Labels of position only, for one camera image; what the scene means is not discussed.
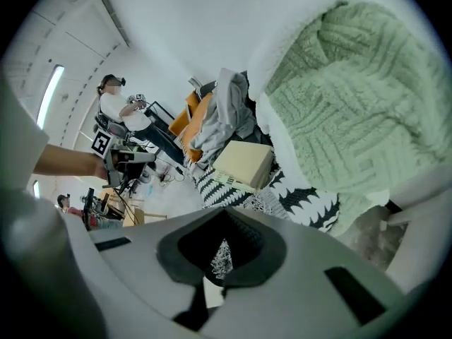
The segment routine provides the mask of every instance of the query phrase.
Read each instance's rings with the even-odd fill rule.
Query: ceiling light
[[[52,72],[52,76],[50,77],[49,84],[45,89],[44,97],[41,101],[40,112],[37,115],[37,125],[42,129],[45,122],[45,117],[47,116],[47,111],[49,110],[50,100],[52,100],[52,96],[55,93],[57,88],[59,79],[63,75],[64,66],[56,65],[54,71]]]
[[[33,184],[33,193],[35,194],[36,198],[40,197],[40,184],[38,181],[35,181]]]

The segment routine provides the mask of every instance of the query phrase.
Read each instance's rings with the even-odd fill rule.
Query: green knitted blanket
[[[382,6],[340,2],[306,26],[266,86],[317,189],[340,217],[451,156],[448,67]]]

